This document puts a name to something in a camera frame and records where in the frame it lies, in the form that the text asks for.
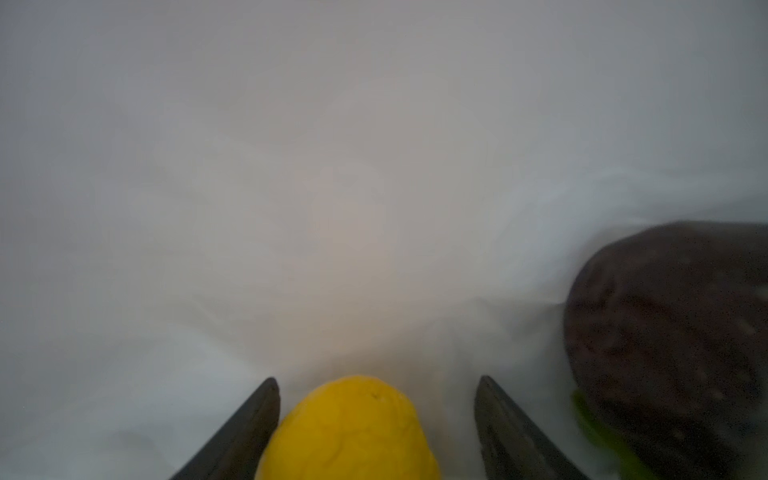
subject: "white backdrop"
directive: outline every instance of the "white backdrop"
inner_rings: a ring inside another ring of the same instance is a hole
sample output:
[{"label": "white backdrop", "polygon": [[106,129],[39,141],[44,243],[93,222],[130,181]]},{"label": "white backdrop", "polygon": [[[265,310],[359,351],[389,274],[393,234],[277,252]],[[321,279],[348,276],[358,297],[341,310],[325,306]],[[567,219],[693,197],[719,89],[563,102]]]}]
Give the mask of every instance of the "white backdrop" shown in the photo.
[{"label": "white backdrop", "polygon": [[161,480],[265,377],[345,373],[482,475],[491,373],[580,467],[601,244],[768,220],[753,0],[4,0],[0,477]]}]

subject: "green vegetable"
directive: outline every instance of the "green vegetable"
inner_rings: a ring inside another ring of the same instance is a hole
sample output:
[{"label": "green vegetable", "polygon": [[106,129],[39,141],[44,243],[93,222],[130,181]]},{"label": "green vegetable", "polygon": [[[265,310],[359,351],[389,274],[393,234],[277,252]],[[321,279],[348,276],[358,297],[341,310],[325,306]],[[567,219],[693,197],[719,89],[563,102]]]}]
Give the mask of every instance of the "green vegetable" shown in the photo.
[{"label": "green vegetable", "polygon": [[619,458],[621,480],[660,480],[612,429],[600,423],[587,407],[584,394],[576,390],[571,396],[579,428],[592,445],[612,450]]}]

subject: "yellow lemon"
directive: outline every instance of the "yellow lemon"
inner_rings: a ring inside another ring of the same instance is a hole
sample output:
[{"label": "yellow lemon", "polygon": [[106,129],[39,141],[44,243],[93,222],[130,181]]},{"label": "yellow lemon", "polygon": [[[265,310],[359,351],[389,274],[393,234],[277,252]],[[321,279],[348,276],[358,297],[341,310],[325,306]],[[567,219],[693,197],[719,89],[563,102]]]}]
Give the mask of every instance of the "yellow lemon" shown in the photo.
[{"label": "yellow lemon", "polygon": [[379,379],[349,376],[312,391],[266,447],[257,480],[439,480],[416,410]]}]

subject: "green object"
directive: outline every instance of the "green object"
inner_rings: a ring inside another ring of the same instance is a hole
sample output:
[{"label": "green object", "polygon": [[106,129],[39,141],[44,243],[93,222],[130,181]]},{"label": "green object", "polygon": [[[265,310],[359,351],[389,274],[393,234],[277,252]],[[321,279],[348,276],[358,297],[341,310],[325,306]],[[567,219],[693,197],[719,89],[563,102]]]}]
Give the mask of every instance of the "green object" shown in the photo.
[{"label": "green object", "polygon": [[661,480],[629,448],[629,445],[612,429],[603,425],[587,407],[584,394],[576,390],[571,396],[579,428],[589,442],[600,448],[612,450],[619,458],[621,480]]}]

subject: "white cloth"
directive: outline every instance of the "white cloth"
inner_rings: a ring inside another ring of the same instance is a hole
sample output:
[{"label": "white cloth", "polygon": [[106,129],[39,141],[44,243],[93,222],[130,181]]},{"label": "white cloth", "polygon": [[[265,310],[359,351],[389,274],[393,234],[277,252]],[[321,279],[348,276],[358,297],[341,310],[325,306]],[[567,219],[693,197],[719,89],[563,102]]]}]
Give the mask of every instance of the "white cloth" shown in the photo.
[{"label": "white cloth", "polygon": [[162,480],[267,376],[362,372],[446,476],[490,373],[610,478],[558,305],[609,240],[768,220],[766,51],[746,0],[3,2],[0,477]]}]

